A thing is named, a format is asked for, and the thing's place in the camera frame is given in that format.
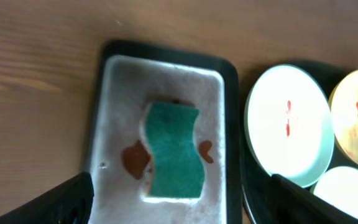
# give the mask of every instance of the brown wood grain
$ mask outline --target brown wood grain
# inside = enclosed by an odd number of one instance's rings
[[[79,173],[111,39],[224,57],[246,94],[281,60],[358,68],[358,0],[0,0],[0,215]]]

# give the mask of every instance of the tray rim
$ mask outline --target tray rim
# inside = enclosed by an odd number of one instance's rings
[[[226,223],[242,223],[242,190],[239,153],[239,81],[236,68],[229,61],[222,58],[131,40],[118,39],[105,44],[99,58],[96,86],[92,97],[93,102],[91,105],[91,118],[89,121],[90,127],[88,128],[89,133],[87,134],[86,158],[83,162],[83,169],[87,172],[90,171],[92,147],[104,75],[103,71],[107,60],[114,55],[124,55],[156,60],[159,62],[205,68],[214,70],[222,76],[224,80],[226,131]]]

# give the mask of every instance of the wooden surface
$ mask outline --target wooden surface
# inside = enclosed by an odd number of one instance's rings
[[[145,40],[258,68],[358,68],[358,0],[0,0],[0,215],[80,171],[101,46]]]

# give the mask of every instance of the green sponge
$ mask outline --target green sponge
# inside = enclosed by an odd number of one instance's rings
[[[198,109],[189,106],[151,104],[145,122],[154,171],[148,197],[200,197],[205,174],[193,144],[193,128],[198,114]]]

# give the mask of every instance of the wavy sponge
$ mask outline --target wavy sponge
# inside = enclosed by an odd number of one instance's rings
[[[145,135],[152,155],[154,176],[147,197],[199,198],[205,174],[193,143],[200,111],[173,103],[152,103]]]

